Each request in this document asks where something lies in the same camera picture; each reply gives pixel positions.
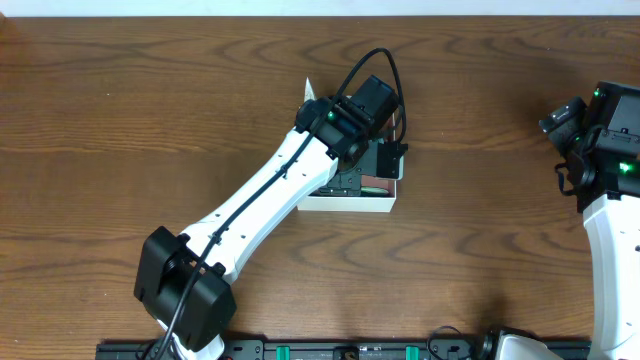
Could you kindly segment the green toothbrush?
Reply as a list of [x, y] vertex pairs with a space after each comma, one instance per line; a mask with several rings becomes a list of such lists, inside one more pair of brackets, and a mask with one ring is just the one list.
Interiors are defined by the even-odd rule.
[[361, 195], [369, 197], [386, 197], [389, 195], [389, 191], [381, 187], [362, 186]]

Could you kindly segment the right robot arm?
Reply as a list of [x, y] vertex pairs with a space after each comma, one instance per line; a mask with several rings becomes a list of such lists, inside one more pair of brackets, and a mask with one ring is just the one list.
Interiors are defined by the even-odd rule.
[[639, 89], [600, 81], [540, 120], [562, 157], [562, 195], [577, 200], [592, 260], [594, 329], [574, 359], [639, 356]]

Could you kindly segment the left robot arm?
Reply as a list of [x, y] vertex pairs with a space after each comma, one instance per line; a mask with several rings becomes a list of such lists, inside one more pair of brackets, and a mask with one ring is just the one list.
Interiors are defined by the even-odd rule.
[[399, 91], [376, 76], [352, 95], [318, 98], [307, 86], [293, 129], [256, 174], [178, 234], [160, 226], [144, 241], [134, 295], [165, 334], [141, 358], [220, 358], [237, 309], [231, 286], [292, 210], [390, 212], [403, 114]]

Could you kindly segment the white box pink interior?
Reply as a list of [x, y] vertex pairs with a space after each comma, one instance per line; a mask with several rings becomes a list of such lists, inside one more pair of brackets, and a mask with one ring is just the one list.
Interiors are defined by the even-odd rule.
[[[396, 131], [383, 139], [373, 142], [391, 142], [396, 139]], [[397, 199], [398, 181], [391, 186], [389, 197], [320, 197], [317, 190], [307, 196], [298, 206], [300, 211], [321, 211], [321, 212], [366, 212], [366, 213], [389, 213]]]

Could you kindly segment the white standing tube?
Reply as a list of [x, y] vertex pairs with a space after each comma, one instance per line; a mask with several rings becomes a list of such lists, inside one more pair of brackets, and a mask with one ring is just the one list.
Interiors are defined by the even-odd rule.
[[305, 80], [304, 101], [315, 100], [316, 95], [309, 78]]

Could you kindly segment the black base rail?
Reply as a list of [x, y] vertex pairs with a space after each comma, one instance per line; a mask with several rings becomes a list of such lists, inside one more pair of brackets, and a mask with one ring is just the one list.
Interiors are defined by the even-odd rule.
[[221, 360], [425, 360], [425, 359], [570, 359], [586, 360], [591, 342], [584, 339], [543, 339], [512, 328], [492, 329], [480, 336], [453, 327], [436, 329], [427, 339], [393, 341], [270, 341], [266, 338], [216, 338], [214, 344], [190, 353], [177, 343], [163, 355], [158, 340], [105, 340], [96, 346], [101, 360], [221, 359]]

